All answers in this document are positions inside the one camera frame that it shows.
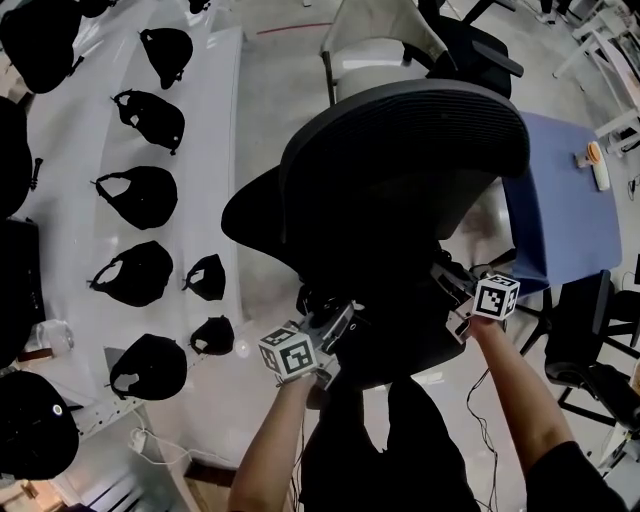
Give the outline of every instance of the orange object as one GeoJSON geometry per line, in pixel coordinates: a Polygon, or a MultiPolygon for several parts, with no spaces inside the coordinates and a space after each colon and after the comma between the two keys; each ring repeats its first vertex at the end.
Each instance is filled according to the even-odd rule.
{"type": "Polygon", "coordinates": [[[592,164],[600,163],[600,160],[602,159],[600,148],[595,142],[589,142],[589,144],[587,144],[587,155],[589,156],[589,160],[591,160],[592,164]]]}

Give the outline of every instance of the black hat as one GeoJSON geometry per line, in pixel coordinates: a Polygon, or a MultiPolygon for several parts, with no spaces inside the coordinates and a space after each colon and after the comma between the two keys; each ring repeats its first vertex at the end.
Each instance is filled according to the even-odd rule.
{"type": "Polygon", "coordinates": [[[210,0],[189,0],[189,10],[191,14],[198,14],[203,10],[206,11],[211,5],[210,0]]]}
{"type": "Polygon", "coordinates": [[[113,392],[124,400],[136,396],[143,400],[165,400],[178,393],[187,380],[187,356],[174,340],[145,334],[113,366],[110,379],[113,392]],[[137,375],[128,390],[116,388],[121,375],[137,375]]]}
{"type": "Polygon", "coordinates": [[[183,290],[190,288],[204,300],[222,300],[226,283],[227,278],[220,256],[214,254],[213,256],[205,256],[189,270],[183,290]],[[204,271],[202,279],[192,283],[193,277],[201,270],[204,271]]]}
{"type": "Polygon", "coordinates": [[[205,353],[214,356],[223,356],[233,350],[233,327],[224,315],[217,318],[209,318],[191,335],[189,343],[198,354],[205,353]]]}
{"type": "Polygon", "coordinates": [[[24,203],[35,174],[27,143],[27,115],[24,109],[0,97],[0,119],[0,154],[3,159],[0,218],[6,219],[24,203]]]}
{"type": "Polygon", "coordinates": [[[95,185],[98,194],[138,229],[163,226],[178,202],[173,176],[159,167],[134,167],[125,172],[114,172],[98,178],[95,185]],[[122,194],[110,196],[102,182],[111,178],[122,178],[131,183],[122,194]]]}
{"type": "Polygon", "coordinates": [[[80,11],[85,18],[97,18],[109,7],[113,7],[118,0],[78,0],[80,11]]]}
{"type": "Polygon", "coordinates": [[[138,244],[120,253],[96,274],[91,288],[111,298],[141,308],[162,297],[173,271],[169,253],[155,241],[138,244]],[[107,269],[122,262],[118,275],[106,283],[98,283],[107,269]]]}
{"type": "Polygon", "coordinates": [[[180,109],[142,91],[124,91],[113,101],[120,110],[120,120],[138,130],[151,144],[158,144],[176,154],[184,133],[184,116],[180,109]]]}
{"type": "Polygon", "coordinates": [[[160,86],[168,89],[175,80],[182,80],[184,68],[193,54],[189,34],[177,28],[143,30],[140,39],[149,62],[160,75],[160,86]]]}
{"type": "Polygon", "coordinates": [[[43,377],[0,378],[0,473],[15,479],[55,478],[73,462],[78,429],[62,397],[43,377]]]}
{"type": "Polygon", "coordinates": [[[31,0],[5,13],[0,41],[31,91],[52,91],[74,70],[81,18],[74,0],[31,0]]]}

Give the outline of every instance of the black office chair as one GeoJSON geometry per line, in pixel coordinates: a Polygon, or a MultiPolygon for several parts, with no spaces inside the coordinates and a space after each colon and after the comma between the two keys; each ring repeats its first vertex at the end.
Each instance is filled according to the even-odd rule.
{"type": "Polygon", "coordinates": [[[560,406],[586,418],[631,431],[640,430],[640,395],[629,386],[629,376],[597,361],[603,344],[635,359],[640,352],[609,338],[640,332],[640,293],[615,293],[611,273],[580,279],[562,287],[560,302],[553,309],[545,369],[554,384],[567,386],[560,406]],[[612,319],[629,325],[609,326],[612,319]],[[611,413],[604,416],[566,403],[572,388],[586,389],[611,413]]]}
{"type": "MultiPolygon", "coordinates": [[[[425,53],[405,44],[404,60],[416,59],[427,69],[432,70],[429,78],[455,78],[491,89],[505,98],[511,97],[511,75],[522,77],[524,68],[509,59],[507,46],[482,30],[471,26],[494,0],[479,0],[462,21],[440,15],[444,0],[420,0],[418,9],[429,27],[440,36],[447,46],[451,60],[455,65],[452,70],[446,62],[435,62],[425,53]]],[[[495,0],[495,3],[515,11],[510,0],[495,0]]]]}
{"type": "Polygon", "coordinates": [[[496,177],[528,164],[508,100],[457,81],[397,82],[307,123],[280,165],[229,201],[222,229],[298,272],[305,299],[320,297],[312,308],[364,306],[336,352],[345,378],[371,387],[464,351],[446,329],[451,297],[430,275],[446,257],[438,241],[496,177]]]}

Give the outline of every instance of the gray floor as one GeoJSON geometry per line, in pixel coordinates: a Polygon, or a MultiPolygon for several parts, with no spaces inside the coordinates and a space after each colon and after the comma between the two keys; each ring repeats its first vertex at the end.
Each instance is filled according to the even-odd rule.
{"type": "MultiPolygon", "coordinates": [[[[457,13],[463,16],[474,0],[452,2],[457,13]]],[[[337,0],[314,0],[314,5],[308,8],[303,8],[300,0],[238,0],[231,4],[234,16],[241,20],[248,37],[243,48],[239,84],[238,187],[277,165],[291,136],[328,107],[324,69],[318,56],[326,27],[262,35],[258,32],[330,22],[338,4],[337,0]]],[[[456,14],[447,6],[444,12],[456,14]]],[[[518,108],[595,128],[616,114],[614,105],[604,81],[586,59],[560,80],[551,76],[576,48],[566,25],[558,22],[552,28],[540,25],[530,9],[519,5],[515,13],[492,7],[475,25],[502,39],[511,57],[524,66],[524,77],[513,82],[512,101],[518,108]]],[[[374,51],[397,55],[396,50],[393,46],[376,46],[375,50],[363,51],[369,55],[374,51]]],[[[623,273],[635,268],[635,258],[640,252],[640,199],[631,202],[626,188],[627,181],[640,173],[639,160],[640,150],[621,160],[607,157],[623,239],[624,261],[614,271],[618,285],[623,273]]],[[[463,264],[488,261],[510,245],[505,226],[508,222],[504,195],[498,183],[469,212],[445,247],[463,264]]],[[[243,305],[251,319],[240,336],[251,344],[260,331],[295,316],[293,304],[299,283],[291,270],[260,253],[240,247],[239,258],[243,305]]],[[[631,280],[627,279],[627,287],[630,284],[631,280]]],[[[531,301],[534,306],[536,302],[537,298],[531,301]]],[[[532,328],[530,319],[516,317],[510,322],[509,334],[517,343],[522,343],[532,328]]],[[[543,350],[544,343],[540,343],[528,356],[541,375],[543,350]]],[[[247,359],[210,358],[193,370],[190,379],[197,381],[197,385],[191,389],[210,389],[211,392],[207,396],[189,392],[184,407],[186,421],[191,423],[191,439],[185,444],[217,452],[234,463],[240,460],[275,393],[272,377],[261,368],[255,352],[247,359]]],[[[602,360],[631,371],[629,359],[620,358],[606,348],[602,360]]],[[[465,399],[485,368],[479,350],[475,344],[469,344],[462,356],[416,377],[441,409],[451,436],[467,462],[469,482],[476,497],[483,501],[489,497],[493,458],[482,443],[477,423],[466,410],[465,399]]],[[[551,385],[550,388],[559,394],[560,389],[551,385]]],[[[576,403],[600,410],[584,395],[579,396],[576,403]]],[[[473,405],[488,419],[490,434],[500,453],[501,509],[519,510],[526,499],[523,478],[490,379],[474,395],[473,405]]],[[[365,408],[371,438],[382,448],[388,433],[384,389],[367,392],[365,408]]],[[[583,449],[593,450],[593,458],[597,459],[607,440],[608,429],[573,415],[568,418],[583,449]]],[[[308,413],[307,435],[316,421],[316,414],[308,413]]],[[[425,460],[424,464],[435,465],[438,461],[425,460]]]]}

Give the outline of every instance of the blue cloth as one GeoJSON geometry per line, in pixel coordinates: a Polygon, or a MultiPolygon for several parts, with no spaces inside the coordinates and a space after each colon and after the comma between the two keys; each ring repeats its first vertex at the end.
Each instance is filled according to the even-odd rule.
{"type": "Polygon", "coordinates": [[[600,192],[574,153],[597,140],[593,130],[522,113],[531,140],[530,172],[503,179],[517,257],[520,295],[570,283],[622,261],[613,191],[600,192]]]}

